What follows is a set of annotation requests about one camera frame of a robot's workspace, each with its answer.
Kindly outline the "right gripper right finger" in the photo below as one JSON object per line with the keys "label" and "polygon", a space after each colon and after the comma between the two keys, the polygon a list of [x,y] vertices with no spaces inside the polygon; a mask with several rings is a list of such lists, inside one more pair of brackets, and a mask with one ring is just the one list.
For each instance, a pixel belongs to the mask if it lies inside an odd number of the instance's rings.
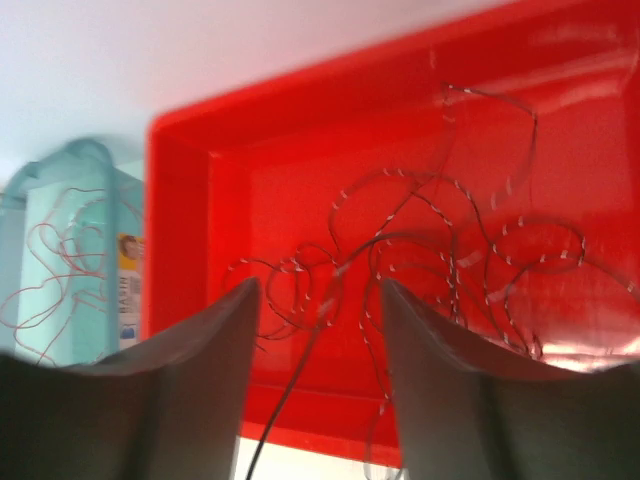
{"label": "right gripper right finger", "polygon": [[551,366],[382,286],[403,464],[412,479],[635,479],[639,366]]}

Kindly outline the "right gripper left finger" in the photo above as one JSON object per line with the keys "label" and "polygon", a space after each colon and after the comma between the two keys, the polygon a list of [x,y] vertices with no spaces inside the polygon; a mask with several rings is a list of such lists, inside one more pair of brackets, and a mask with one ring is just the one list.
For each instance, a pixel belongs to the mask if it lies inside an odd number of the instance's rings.
{"label": "right gripper left finger", "polygon": [[94,364],[1,357],[5,479],[228,479],[260,308],[248,279]]}

